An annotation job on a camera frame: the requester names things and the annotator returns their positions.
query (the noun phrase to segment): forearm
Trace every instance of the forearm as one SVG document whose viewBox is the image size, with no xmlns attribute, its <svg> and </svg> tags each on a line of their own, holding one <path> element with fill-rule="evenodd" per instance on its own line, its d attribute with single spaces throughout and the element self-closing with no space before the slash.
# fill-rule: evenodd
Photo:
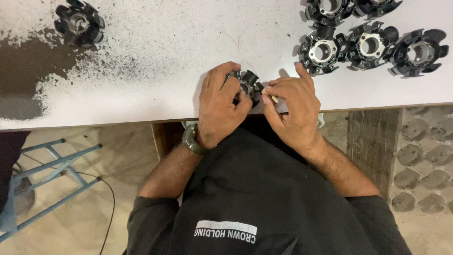
<svg viewBox="0 0 453 255">
<path fill-rule="evenodd" d="M 148 176 L 138 196 L 146 198 L 178 198 L 184 191 L 193 170 L 202 156 L 185 145 L 177 146 Z"/>
<path fill-rule="evenodd" d="M 314 165 L 344 197 L 380 196 L 379 189 L 338 148 L 326 141 L 321 134 L 309 152 L 299 152 Z"/>
</svg>

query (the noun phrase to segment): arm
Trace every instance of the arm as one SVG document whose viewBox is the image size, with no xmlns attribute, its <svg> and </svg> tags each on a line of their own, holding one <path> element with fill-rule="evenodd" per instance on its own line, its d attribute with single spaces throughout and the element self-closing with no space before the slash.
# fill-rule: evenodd
<svg viewBox="0 0 453 255">
<path fill-rule="evenodd" d="M 272 129 L 343 196 L 380 196 L 370 179 L 318 132 L 321 104 L 316 98 L 313 80 L 301 63 L 296 64 L 296 71 L 300 78 L 279 78 L 270 81 L 270 88 L 266 89 L 269 95 L 286 100 L 288 115 L 280 115 L 269 95 L 263 95 L 265 116 Z"/>
<path fill-rule="evenodd" d="M 252 102 L 241 92 L 239 81 L 225 76 L 238 71 L 241 65 L 228 62 L 210 70 L 200 93 L 200 117 L 197 143 L 214 148 L 230 135 L 246 118 Z M 239 93 L 239 104 L 233 98 Z M 177 146 L 149 175 L 138 196 L 145 198 L 178 198 L 184 191 L 202 156 L 184 145 Z"/>
</svg>

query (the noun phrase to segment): blue metal stool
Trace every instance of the blue metal stool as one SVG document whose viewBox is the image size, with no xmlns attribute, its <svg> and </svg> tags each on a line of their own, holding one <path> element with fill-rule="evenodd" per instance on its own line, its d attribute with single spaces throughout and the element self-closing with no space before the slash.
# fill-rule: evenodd
<svg viewBox="0 0 453 255">
<path fill-rule="evenodd" d="M 42 216 L 50 213 L 53 211 L 55 208 L 58 206 L 62 205 L 63 203 L 67 202 L 71 198 L 77 196 L 78 194 L 82 193 L 84 190 L 88 189 L 89 187 L 93 186 L 95 183 L 100 181 L 100 177 L 96 178 L 90 183 L 87 183 L 72 167 L 71 164 L 74 163 L 78 158 L 81 156 L 92 152 L 94 150 L 102 148 L 102 144 L 98 144 L 96 146 L 93 146 L 91 148 L 85 149 L 80 152 L 76 152 L 74 154 L 71 154 L 66 157 L 61 157 L 60 154 L 58 154 L 54 148 L 52 148 L 52 145 L 59 144 L 59 143 L 64 143 L 66 142 L 65 139 L 60 139 L 56 140 L 53 142 L 48 142 L 48 143 L 43 143 L 40 145 L 28 147 L 25 149 L 22 149 L 22 153 L 25 152 L 30 152 L 33 150 L 41 149 L 41 148 L 46 148 L 49 150 L 49 152 L 56 158 L 56 160 L 49 162 L 47 164 L 43 164 L 39 167 L 35 167 L 33 169 L 30 169 L 28 171 L 22 172 L 17 175 L 13 175 L 10 180 L 10 190 L 8 193 L 8 201 L 5 205 L 5 209 L 3 210 L 2 213 L 0 213 L 0 231 L 5 232 L 3 235 L 0 236 L 0 242 L 4 241 L 6 238 L 12 236 L 15 232 L 25 228 L 26 226 L 30 225 L 33 221 L 41 218 Z M 68 195 L 67 197 L 63 198 L 62 200 L 58 201 L 57 203 L 53 204 L 49 208 L 45 209 L 44 211 L 38 213 L 37 215 L 31 217 L 30 219 L 24 221 L 22 224 L 17 225 L 16 223 L 16 215 L 15 215 L 15 210 L 14 210 L 14 196 L 17 195 L 14 193 L 14 183 L 20 181 L 21 179 L 28 177 L 32 174 L 35 174 L 37 172 L 40 172 L 42 170 L 45 170 L 47 168 L 53 167 L 55 165 L 62 164 L 58 169 L 53 171 L 51 174 L 47 175 L 44 180 L 40 181 L 39 183 L 33 184 L 28 187 L 28 189 L 21 190 L 21 192 L 27 191 L 27 190 L 34 190 L 35 188 L 44 185 L 52 180 L 55 180 L 56 178 L 62 176 L 60 174 L 61 171 L 66 170 L 69 174 L 74 176 L 82 185 L 80 189 L 72 193 L 71 195 Z"/>
</svg>

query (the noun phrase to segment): person's leg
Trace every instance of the person's leg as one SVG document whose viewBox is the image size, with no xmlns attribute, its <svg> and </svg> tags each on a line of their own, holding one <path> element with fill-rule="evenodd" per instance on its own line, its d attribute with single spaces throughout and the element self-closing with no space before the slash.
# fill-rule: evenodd
<svg viewBox="0 0 453 255">
<path fill-rule="evenodd" d="M 20 157 L 22 146 L 30 132 L 0 133 L 0 212 L 8 199 L 13 165 Z"/>
</svg>

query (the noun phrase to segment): green watch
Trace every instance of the green watch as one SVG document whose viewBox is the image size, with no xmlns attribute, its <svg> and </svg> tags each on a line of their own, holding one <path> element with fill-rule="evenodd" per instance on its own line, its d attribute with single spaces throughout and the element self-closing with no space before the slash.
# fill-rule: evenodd
<svg viewBox="0 0 453 255">
<path fill-rule="evenodd" d="M 197 131 L 198 131 L 197 124 L 188 125 L 186 131 L 184 131 L 183 134 L 183 144 L 194 153 L 198 155 L 204 155 L 209 150 L 200 146 L 195 140 L 195 137 L 197 136 Z"/>
</svg>

